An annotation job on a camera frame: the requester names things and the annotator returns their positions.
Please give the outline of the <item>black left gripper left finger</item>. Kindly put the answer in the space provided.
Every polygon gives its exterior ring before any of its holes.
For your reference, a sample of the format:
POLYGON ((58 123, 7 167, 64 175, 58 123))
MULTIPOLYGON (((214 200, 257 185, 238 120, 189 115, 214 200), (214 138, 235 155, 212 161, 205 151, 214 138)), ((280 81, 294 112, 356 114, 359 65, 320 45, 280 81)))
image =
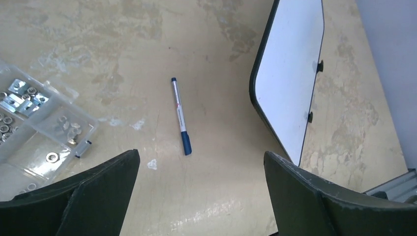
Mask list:
POLYGON ((118 236, 140 166, 136 149, 0 204, 3 236, 118 236))

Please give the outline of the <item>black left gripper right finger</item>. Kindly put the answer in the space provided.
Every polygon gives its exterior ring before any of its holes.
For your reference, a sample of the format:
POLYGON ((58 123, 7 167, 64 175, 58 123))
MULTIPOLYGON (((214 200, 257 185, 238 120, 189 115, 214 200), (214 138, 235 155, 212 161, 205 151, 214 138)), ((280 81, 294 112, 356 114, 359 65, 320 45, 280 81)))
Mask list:
POLYGON ((414 236, 417 205, 356 192, 274 152, 264 170, 279 236, 414 236))

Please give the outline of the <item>white blue whiteboard marker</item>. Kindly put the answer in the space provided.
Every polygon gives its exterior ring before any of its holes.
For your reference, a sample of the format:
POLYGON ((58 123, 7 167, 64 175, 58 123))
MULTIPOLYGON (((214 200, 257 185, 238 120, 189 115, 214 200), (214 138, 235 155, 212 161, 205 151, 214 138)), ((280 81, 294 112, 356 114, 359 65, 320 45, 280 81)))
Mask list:
POLYGON ((175 101, 176 101, 176 111, 177 111, 177 116, 179 120, 179 129, 180 129, 180 135, 181 135, 181 140, 183 144, 184 155, 190 155, 192 153, 192 147, 191 147, 190 138, 186 131, 185 119, 183 115, 177 79, 175 77, 171 78, 171 83, 173 86, 173 92, 174 92, 175 101))

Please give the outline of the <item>black framed whiteboard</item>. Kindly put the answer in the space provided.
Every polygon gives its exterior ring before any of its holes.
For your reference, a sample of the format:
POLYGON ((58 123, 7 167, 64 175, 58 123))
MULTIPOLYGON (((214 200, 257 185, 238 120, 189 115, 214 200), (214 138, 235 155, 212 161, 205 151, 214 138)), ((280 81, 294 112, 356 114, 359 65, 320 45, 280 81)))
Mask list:
POLYGON ((249 80, 250 100, 284 157, 301 162, 325 32, 320 0, 276 0, 249 80))

